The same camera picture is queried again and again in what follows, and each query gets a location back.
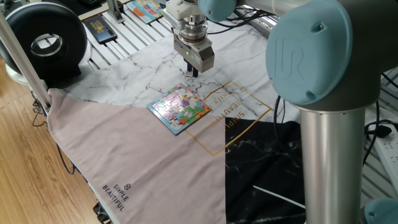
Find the pink cloth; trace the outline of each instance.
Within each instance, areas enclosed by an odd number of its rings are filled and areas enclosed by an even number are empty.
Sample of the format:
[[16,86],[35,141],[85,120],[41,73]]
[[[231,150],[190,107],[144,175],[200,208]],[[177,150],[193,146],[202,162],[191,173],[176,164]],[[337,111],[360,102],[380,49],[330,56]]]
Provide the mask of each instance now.
[[[174,136],[147,108],[50,96],[52,136],[121,223],[226,223],[225,153],[212,156],[186,132]],[[188,131],[222,149],[225,121],[206,129],[214,120]]]

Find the jigsaw puzzle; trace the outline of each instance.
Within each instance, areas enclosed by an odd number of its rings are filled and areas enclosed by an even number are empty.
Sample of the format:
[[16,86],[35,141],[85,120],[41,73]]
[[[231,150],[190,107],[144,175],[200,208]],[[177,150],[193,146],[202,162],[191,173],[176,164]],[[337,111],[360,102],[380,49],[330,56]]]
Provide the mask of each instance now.
[[180,134],[211,108],[183,84],[178,84],[147,105],[174,134]]

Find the white cable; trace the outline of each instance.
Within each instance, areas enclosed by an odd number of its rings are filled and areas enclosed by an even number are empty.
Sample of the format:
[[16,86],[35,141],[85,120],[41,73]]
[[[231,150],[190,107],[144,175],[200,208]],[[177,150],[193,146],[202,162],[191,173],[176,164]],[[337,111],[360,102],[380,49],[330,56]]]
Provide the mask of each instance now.
[[253,185],[253,187],[254,187],[255,189],[261,190],[261,191],[263,191],[263,192],[265,192],[265,193],[268,193],[268,194],[270,194],[270,195],[273,195],[273,196],[275,196],[275,197],[279,197],[280,199],[283,199],[283,200],[285,200],[285,201],[287,201],[287,202],[290,202],[290,203],[292,203],[292,204],[294,204],[294,205],[297,205],[297,206],[302,207],[302,208],[305,209],[305,206],[304,206],[304,205],[302,205],[302,204],[300,204],[300,203],[297,203],[297,202],[295,202],[295,201],[293,201],[293,200],[291,200],[291,199],[289,199],[289,198],[285,198],[285,197],[283,197],[283,196],[280,196],[280,195],[278,195],[278,194],[275,194],[274,192],[270,192],[270,191],[268,191],[268,190],[264,190],[264,189],[262,189],[262,188],[260,188],[260,187],[254,186],[254,185]]

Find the light blue joint cap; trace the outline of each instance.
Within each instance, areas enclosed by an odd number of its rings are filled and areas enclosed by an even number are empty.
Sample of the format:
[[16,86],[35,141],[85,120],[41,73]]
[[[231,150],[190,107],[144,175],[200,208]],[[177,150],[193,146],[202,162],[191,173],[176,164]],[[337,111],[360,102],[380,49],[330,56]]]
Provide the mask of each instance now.
[[199,0],[198,6],[209,20],[221,22],[234,12],[236,0]]
[[365,206],[367,224],[396,224],[398,223],[398,200],[382,198],[373,200]]
[[351,20],[336,0],[313,0],[284,14],[272,30],[266,64],[275,91],[296,105],[326,97],[345,74]]

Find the wooden floor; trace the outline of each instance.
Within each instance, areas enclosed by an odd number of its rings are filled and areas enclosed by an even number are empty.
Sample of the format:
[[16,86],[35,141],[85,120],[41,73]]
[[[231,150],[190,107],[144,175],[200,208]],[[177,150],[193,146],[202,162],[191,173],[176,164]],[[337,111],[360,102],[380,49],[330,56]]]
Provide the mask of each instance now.
[[83,177],[67,174],[46,127],[32,126],[33,102],[0,59],[0,223],[99,223]]

